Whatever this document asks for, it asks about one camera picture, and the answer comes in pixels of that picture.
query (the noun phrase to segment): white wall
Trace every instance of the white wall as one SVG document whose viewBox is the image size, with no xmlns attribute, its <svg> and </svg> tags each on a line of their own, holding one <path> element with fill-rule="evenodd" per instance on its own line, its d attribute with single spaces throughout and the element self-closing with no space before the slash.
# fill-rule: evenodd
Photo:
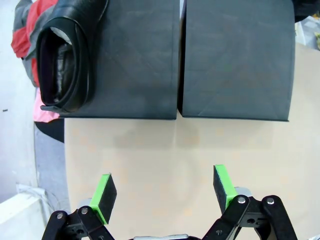
<svg viewBox="0 0 320 240">
<path fill-rule="evenodd" d="M 18 2 L 0 0 L 0 203 L 17 193 L 16 183 L 37 187 L 35 88 L 11 48 Z"/>
</svg>

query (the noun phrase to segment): clothing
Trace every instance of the clothing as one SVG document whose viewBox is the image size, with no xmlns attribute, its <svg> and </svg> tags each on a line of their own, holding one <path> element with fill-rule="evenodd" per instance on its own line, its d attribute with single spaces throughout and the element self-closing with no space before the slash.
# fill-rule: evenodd
<svg viewBox="0 0 320 240">
<path fill-rule="evenodd" d="M 17 58 L 22 59 L 26 73 L 35 87 L 39 87 L 35 51 L 38 35 L 57 2 L 58 0 L 37 0 L 33 3 L 32 0 L 20 0 L 15 7 L 11 47 Z M 37 89 L 33 108 L 35 122 L 48 123 L 59 118 L 57 113 L 41 110 L 42 105 L 40 90 Z"/>
</svg>

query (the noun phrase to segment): table surface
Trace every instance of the table surface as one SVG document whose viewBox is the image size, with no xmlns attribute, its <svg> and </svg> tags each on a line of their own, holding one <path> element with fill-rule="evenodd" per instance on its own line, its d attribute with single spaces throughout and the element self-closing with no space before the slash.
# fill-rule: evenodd
<svg viewBox="0 0 320 240">
<path fill-rule="evenodd" d="M 320 52 L 296 46 L 289 122 L 196 119 L 66 119 L 71 208 L 112 173 L 116 240 L 187 233 L 202 238 L 221 216 L 213 165 L 257 200 L 278 195 L 298 239 L 320 233 Z M 242 229 L 238 238 L 254 238 Z"/>
</svg>

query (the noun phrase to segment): pink fabric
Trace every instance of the pink fabric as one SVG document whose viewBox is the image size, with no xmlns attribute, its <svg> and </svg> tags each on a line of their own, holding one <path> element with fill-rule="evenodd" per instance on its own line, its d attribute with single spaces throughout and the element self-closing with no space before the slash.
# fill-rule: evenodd
<svg viewBox="0 0 320 240">
<path fill-rule="evenodd" d="M 33 121 L 49 123 L 50 121 L 59 118 L 59 114 L 52 111 L 43 111 L 40 106 L 44 103 L 41 100 L 40 89 L 36 89 L 34 107 L 33 107 Z"/>
</svg>

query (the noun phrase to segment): gray fabric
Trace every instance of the gray fabric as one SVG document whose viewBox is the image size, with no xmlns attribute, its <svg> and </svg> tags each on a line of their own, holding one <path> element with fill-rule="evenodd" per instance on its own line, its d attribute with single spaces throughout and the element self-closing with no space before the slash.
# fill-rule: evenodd
<svg viewBox="0 0 320 240">
<path fill-rule="evenodd" d="M 182 115 L 286 121 L 292 0 L 187 1 Z"/>
<path fill-rule="evenodd" d="M 29 9 L 32 1 L 31 0 L 21 0 L 18 5 L 16 6 L 15 10 L 15 16 L 14 16 L 14 27 L 13 30 L 16 31 L 17 29 L 20 29 L 22 27 L 25 27 Z M 37 19 L 34 30 L 29 36 L 30 41 L 30 48 L 28 50 L 27 55 L 23 58 L 22 63 L 25 68 L 26 74 L 28 75 L 29 79 L 31 80 L 31 83 L 33 86 L 37 87 L 34 75 L 32 72 L 32 59 L 36 57 L 36 45 L 37 45 L 37 39 L 38 35 L 44 26 L 44 24 L 47 22 L 50 14 L 52 13 L 55 6 L 49 7 L 46 11 L 44 11 Z"/>
<path fill-rule="evenodd" d="M 23 66 L 25 68 L 27 76 L 31 80 L 32 85 L 37 87 L 35 79 L 34 79 L 34 75 L 32 73 L 32 60 L 25 58 L 25 59 L 22 60 L 22 63 L 23 63 Z"/>
<path fill-rule="evenodd" d="M 20 0 L 14 10 L 13 32 L 26 26 L 32 0 Z"/>
</svg>

